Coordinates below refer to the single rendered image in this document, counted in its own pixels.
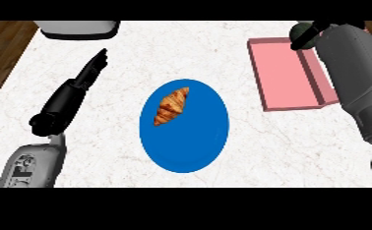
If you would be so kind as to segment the blue oval plate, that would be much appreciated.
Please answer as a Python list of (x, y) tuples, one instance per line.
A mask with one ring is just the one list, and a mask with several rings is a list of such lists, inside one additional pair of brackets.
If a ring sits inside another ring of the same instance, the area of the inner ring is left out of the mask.
[[(187, 87), (183, 113), (159, 126), (153, 117), (162, 97)], [(149, 96), (138, 116), (138, 138), (153, 163), (175, 173), (197, 171), (218, 157), (230, 130), (228, 111), (214, 89), (196, 80), (163, 84)]]

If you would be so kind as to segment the pink cardboard box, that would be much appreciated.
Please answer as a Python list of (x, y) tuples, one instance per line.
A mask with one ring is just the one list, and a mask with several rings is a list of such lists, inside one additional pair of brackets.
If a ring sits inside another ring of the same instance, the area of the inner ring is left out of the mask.
[(338, 103), (313, 49), (293, 51), (287, 37), (251, 38), (246, 49), (264, 112)]

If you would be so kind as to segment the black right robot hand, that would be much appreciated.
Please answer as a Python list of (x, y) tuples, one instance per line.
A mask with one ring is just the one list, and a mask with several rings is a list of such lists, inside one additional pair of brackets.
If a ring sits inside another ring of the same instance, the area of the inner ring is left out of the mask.
[(364, 29), (363, 21), (351, 20), (318, 20), (318, 21), (298, 21), (290, 27), (289, 39), (290, 49), (293, 51), (299, 49), (311, 49), (315, 46), (317, 39), (321, 32), (330, 28), (342, 25), (349, 25), (360, 29)]

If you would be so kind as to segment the dark green squash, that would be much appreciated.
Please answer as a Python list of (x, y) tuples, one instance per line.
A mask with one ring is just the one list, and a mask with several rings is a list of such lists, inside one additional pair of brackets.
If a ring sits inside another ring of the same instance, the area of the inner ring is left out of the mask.
[[(289, 30), (289, 38), (292, 41), (298, 39), (298, 37), (305, 33), (305, 31), (310, 29), (311, 24), (310, 23), (296, 23), (290, 30)], [(320, 35), (313, 34), (308, 38), (308, 42), (305, 43), (307, 46), (313, 46), (315, 44), (315, 41), (318, 39)]]

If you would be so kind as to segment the brown croissant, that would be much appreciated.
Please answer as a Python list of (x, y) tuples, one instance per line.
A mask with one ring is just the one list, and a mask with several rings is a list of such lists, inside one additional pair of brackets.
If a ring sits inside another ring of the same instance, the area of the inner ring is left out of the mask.
[(168, 123), (183, 113), (187, 95), (189, 87), (183, 87), (162, 97), (153, 117), (155, 126)]

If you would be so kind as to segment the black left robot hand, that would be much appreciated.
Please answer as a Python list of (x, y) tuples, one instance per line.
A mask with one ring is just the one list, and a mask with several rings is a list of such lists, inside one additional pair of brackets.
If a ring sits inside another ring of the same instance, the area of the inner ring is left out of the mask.
[(87, 62), (73, 79), (67, 79), (51, 94), (41, 112), (31, 118), (32, 134), (59, 135), (75, 117), (88, 88), (107, 66), (107, 49), (103, 48)]

